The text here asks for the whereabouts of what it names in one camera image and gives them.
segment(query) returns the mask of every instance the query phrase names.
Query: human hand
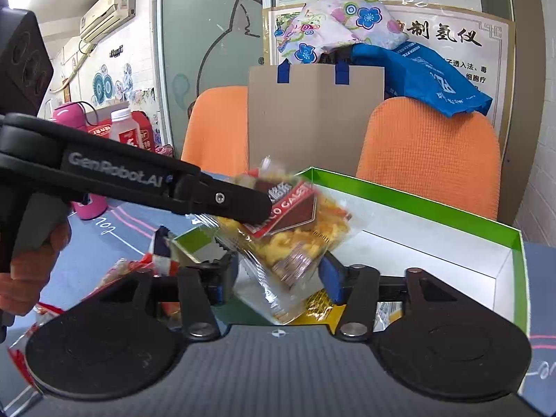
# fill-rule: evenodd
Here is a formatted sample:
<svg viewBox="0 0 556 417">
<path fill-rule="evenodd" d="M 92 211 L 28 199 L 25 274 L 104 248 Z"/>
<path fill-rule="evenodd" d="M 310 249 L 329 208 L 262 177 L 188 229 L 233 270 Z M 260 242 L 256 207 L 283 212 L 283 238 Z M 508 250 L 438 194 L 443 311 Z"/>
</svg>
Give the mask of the human hand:
<svg viewBox="0 0 556 417">
<path fill-rule="evenodd" d="M 11 273 L 0 273 L 0 309 L 15 315 L 31 311 L 50 280 L 60 251 L 70 241 L 69 227 L 67 221 L 60 224 L 50 234 L 49 243 L 18 255 L 12 259 Z"/>
</svg>

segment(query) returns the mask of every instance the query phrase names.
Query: blue tablecloth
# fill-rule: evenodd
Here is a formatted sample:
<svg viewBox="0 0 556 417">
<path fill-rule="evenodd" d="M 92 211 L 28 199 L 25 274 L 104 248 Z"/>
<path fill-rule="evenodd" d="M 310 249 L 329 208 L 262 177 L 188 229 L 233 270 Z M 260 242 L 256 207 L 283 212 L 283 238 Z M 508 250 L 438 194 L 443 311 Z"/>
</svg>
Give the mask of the blue tablecloth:
<svg viewBox="0 0 556 417">
<path fill-rule="evenodd" d="M 109 210 L 92 221 L 70 216 L 72 241 L 61 253 L 43 302 L 68 309 L 98 284 L 106 271 L 119 259 L 138 260 L 147 252 L 152 234 L 160 225 L 176 234 L 193 228 L 194 217 L 179 216 L 162 210 L 130 203 L 111 202 Z M 533 361 L 527 373 L 523 396 L 545 415 L 556 411 L 556 250 L 526 243 Z M 16 319 L 9 331 L 14 339 L 34 322 L 34 315 Z M 13 401 L 27 385 L 0 349 L 0 402 L 10 404 L 7 415 L 28 399 L 31 389 Z"/>
</svg>

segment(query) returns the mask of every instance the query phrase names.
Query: white handwriting on table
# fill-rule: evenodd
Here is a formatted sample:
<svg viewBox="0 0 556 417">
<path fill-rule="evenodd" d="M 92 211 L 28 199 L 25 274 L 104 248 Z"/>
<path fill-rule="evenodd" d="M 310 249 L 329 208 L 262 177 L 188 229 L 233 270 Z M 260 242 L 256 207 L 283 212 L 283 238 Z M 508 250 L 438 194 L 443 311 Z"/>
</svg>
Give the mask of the white handwriting on table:
<svg viewBox="0 0 556 417">
<path fill-rule="evenodd" d="M 550 366 L 548 362 L 542 361 L 536 371 L 528 371 L 525 376 L 540 376 L 541 379 L 547 379 L 554 372 L 554 369 L 556 369 L 556 362 Z"/>
<path fill-rule="evenodd" d="M 113 232 L 116 230 L 116 227 L 112 225 L 111 222 L 106 222 L 106 218 L 103 216 L 99 216 L 98 218 L 95 218 L 95 221 L 99 220 L 97 223 L 95 223 L 96 226 L 100 226 L 102 228 L 105 228 L 105 231 L 101 232 L 101 235 L 105 235 L 105 234 L 109 234 L 110 232 Z"/>
</svg>

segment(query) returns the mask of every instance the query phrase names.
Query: wall-mounted air conditioner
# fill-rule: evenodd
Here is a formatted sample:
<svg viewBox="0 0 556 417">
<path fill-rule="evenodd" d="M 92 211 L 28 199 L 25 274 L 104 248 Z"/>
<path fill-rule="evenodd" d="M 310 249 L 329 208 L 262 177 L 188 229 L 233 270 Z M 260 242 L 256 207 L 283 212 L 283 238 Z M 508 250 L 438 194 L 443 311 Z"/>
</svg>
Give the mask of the wall-mounted air conditioner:
<svg viewBox="0 0 556 417">
<path fill-rule="evenodd" d="M 98 0 L 81 19 L 81 40 L 88 44 L 98 44 L 133 17 L 135 0 Z"/>
</svg>

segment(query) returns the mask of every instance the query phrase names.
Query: chair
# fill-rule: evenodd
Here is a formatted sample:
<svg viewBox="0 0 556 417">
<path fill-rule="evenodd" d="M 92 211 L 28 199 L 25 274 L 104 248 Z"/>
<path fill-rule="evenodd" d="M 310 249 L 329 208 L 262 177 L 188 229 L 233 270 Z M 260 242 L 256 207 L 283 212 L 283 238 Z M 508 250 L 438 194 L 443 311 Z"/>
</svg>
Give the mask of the chair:
<svg viewBox="0 0 556 417">
<path fill-rule="evenodd" d="M 500 147 L 478 112 L 448 119 L 417 100 L 392 98 L 369 119 L 357 177 L 495 220 Z"/>
<path fill-rule="evenodd" d="M 215 174 L 247 170 L 247 86 L 207 89 L 197 98 L 181 159 Z"/>
</svg>

